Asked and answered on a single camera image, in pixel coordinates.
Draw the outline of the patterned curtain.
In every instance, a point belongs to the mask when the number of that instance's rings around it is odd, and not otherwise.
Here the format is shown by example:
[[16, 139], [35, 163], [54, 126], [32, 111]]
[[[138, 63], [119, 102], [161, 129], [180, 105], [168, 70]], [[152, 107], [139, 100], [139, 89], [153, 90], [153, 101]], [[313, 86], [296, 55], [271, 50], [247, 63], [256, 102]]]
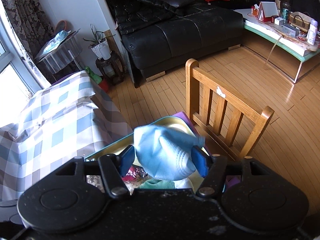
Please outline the patterned curtain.
[[54, 37], [54, 28], [39, 0], [1, 0], [15, 34], [32, 61]]

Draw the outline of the light blue face mask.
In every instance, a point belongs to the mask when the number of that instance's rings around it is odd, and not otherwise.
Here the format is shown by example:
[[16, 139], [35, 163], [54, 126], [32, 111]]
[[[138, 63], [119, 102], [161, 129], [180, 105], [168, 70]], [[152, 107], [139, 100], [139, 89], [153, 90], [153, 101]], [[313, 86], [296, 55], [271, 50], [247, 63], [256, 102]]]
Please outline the light blue face mask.
[[191, 161], [193, 146], [204, 147], [200, 135], [189, 135], [178, 129], [148, 125], [135, 128], [133, 145], [136, 157], [152, 178], [182, 180], [196, 171]]

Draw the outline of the wooden chair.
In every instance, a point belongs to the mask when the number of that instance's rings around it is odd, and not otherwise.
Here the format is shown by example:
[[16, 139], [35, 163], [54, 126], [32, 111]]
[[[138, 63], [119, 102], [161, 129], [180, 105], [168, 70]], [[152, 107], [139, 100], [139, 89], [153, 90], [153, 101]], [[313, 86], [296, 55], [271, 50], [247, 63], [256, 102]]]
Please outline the wooden chair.
[[[274, 110], [266, 106], [262, 111], [250, 106], [248, 101], [229, 85], [200, 68], [195, 59], [185, 63], [186, 110], [191, 122], [199, 126], [233, 160], [250, 159]], [[240, 151], [234, 141], [243, 118], [254, 127]]]

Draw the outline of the dark round plant stand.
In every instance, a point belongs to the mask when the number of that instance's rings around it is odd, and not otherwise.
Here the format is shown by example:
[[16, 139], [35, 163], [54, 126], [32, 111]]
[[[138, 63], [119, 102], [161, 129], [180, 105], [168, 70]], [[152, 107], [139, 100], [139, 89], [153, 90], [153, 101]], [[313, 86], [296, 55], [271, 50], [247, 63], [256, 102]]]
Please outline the dark round plant stand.
[[95, 64], [108, 83], [117, 85], [124, 81], [126, 65], [121, 56], [114, 50], [111, 51], [111, 57], [108, 60], [96, 59]]

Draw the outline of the green glass coffee table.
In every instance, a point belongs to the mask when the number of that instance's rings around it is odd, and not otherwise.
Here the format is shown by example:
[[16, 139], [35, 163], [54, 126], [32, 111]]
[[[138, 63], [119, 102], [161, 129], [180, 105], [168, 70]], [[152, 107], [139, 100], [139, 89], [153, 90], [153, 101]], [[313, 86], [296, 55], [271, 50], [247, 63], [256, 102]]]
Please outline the green glass coffee table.
[[273, 67], [292, 83], [297, 83], [319, 68], [319, 43], [284, 35], [271, 22], [260, 22], [250, 9], [238, 9], [244, 18], [242, 45], [262, 58], [265, 66]]

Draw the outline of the gold metal tin tray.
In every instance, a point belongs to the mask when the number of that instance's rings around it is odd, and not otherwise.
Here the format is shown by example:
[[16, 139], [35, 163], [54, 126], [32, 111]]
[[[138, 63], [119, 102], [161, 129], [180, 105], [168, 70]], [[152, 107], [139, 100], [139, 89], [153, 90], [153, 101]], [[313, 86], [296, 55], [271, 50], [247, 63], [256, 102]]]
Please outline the gold metal tin tray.
[[174, 126], [146, 125], [135, 128], [133, 143], [119, 154], [100, 156], [98, 165], [105, 191], [113, 198], [128, 195], [123, 178], [135, 160], [150, 176], [138, 188], [143, 190], [193, 189], [189, 177], [198, 172], [202, 177], [208, 173], [202, 149], [205, 138], [188, 134]]

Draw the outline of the black leather sofa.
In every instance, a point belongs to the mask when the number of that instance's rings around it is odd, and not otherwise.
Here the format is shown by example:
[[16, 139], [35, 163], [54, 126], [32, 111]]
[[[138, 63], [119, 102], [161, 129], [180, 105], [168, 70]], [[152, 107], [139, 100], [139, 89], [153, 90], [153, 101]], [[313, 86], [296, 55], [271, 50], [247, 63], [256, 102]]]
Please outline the black leather sofa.
[[105, 0], [138, 87], [142, 79], [237, 46], [244, 18], [236, 12], [274, 0]]

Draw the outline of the floral beige sachet pouch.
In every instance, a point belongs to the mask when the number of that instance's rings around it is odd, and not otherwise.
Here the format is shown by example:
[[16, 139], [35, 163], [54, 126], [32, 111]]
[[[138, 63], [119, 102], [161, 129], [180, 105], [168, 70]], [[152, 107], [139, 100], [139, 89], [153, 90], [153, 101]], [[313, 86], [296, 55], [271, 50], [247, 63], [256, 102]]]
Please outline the floral beige sachet pouch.
[[147, 176], [148, 174], [142, 167], [132, 165], [122, 180], [128, 183], [137, 183], [145, 179]]

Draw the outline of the woven basket bag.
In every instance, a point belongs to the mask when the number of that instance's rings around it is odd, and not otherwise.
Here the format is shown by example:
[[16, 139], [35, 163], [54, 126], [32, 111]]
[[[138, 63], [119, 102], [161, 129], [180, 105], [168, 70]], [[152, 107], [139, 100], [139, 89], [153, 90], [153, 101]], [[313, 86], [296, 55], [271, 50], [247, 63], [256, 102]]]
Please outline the woven basket bag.
[[298, 11], [289, 14], [290, 23], [305, 33], [309, 31], [311, 20], [312, 18], [309, 15]]

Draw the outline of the checkered sofa cover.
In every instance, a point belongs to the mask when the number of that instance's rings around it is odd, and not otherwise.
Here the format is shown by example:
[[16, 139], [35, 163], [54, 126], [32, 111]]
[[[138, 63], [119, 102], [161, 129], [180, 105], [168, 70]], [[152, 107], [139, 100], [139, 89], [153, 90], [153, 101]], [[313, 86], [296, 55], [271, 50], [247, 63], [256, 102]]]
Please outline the checkered sofa cover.
[[1, 200], [17, 199], [74, 157], [89, 157], [131, 134], [109, 95], [84, 72], [38, 91], [1, 128]]

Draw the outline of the red white house box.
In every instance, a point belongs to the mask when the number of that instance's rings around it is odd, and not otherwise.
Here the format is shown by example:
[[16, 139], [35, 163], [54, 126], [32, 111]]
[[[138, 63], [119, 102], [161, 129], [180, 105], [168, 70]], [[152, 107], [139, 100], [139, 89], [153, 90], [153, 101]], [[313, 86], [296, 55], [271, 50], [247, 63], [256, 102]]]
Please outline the red white house box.
[[278, 9], [275, 2], [260, 2], [252, 7], [252, 16], [261, 22], [271, 22], [273, 17], [278, 17]]

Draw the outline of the round side table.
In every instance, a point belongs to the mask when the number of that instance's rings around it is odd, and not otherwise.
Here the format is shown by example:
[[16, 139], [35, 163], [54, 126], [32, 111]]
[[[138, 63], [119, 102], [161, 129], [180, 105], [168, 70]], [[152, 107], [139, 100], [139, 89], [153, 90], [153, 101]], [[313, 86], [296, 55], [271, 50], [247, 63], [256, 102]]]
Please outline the round side table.
[[44, 74], [54, 75], [72, 62], [74, 62], [78, 70], [82, 71], [82, 67], [76, 59], [82, 52], [77, 37], [79, 29], [77, 31], [68, 32], [68, 37], [54, 51], [51, 51], [48, 54], [43, 53], [44, 46], [49, 42], [48, 41], [35, 56], [35, 64]]

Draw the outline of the potted plant white pot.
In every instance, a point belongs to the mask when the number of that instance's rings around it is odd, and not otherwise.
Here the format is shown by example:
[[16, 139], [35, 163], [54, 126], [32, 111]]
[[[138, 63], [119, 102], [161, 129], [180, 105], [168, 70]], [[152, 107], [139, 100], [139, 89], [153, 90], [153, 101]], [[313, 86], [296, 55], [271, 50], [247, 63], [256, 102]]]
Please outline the potted plant white pot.
[[103, 31], [96, 30], [93, 24], [90, 25], [90, 28], [93, 37], [90, 39], [83, 38], [83, 40], [89, 42], [89, 49], [95, 53], [98, 59], [110, 59], [111, 49], [109, 47], [107, 38], [113, 37], [113, 35], [106, 35]]

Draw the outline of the white lotion bottle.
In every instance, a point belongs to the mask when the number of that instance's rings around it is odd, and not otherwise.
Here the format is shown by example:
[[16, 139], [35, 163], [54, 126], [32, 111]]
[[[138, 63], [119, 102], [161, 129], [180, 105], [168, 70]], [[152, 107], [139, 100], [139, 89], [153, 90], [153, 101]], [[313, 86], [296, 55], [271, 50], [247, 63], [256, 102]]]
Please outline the white lotion bottle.
[[312, 18], [310, 21], [310, 26], [309, 26], [307, 37], [306, 37], [308, 44], [310, 45], [315, 44], [317, 31], [318, 31], [318, 22]]

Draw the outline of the purple mat under tin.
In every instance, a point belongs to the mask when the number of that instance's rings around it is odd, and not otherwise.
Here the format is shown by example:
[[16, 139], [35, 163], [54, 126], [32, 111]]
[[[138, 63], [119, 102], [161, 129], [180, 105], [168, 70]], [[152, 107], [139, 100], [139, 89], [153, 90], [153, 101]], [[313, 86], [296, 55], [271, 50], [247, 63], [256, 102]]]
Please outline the purple mat under tin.
[[192, 132], [195, 135], [199, 135], [199, 133], [196, 130], [195, 126], [193, 125], [191, 120], [188, 118], [188, 116], [184, 112], [178, 112], [178, 113], [174, 114], [174, 116], [182, 119], [188, 125], [188, 127], [192, 130]]

